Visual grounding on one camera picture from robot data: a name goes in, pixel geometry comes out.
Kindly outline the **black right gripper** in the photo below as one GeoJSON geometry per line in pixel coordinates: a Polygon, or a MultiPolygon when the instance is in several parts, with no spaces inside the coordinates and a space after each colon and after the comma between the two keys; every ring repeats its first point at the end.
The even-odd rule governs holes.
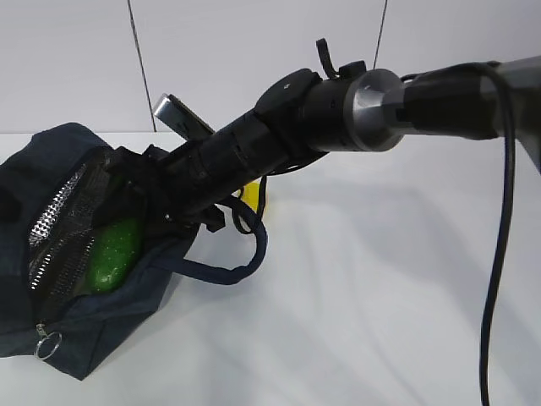
{"type": "Polygon", "coordinates": [[[223,145],[186,143],[170,153],[151,145],[142,154],[119,147],[113,173],[126,183],[125,195],[143,196],[148,223],[170,216],[176,228],[204,224],[214,233],[224,227],[216,207],[224,199],[223,145]]]}

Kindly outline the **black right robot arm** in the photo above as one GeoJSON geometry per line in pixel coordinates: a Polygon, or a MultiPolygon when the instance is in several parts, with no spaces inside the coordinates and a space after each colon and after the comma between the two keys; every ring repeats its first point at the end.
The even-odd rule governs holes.
{"type": "Polygon", "coordinates": [[[96,220],[140,217],[175,227],[225,224],[221,206],[257,178],[290,173],[333,151],[383,152],[410,134],[521,143],[540,160],[540,60],[462,63],[403,77],[361,61],[295,71],[254,107],[213,130],[175,96],[156,116],[183,137],[166,152],[116,149],[96,220]]]}

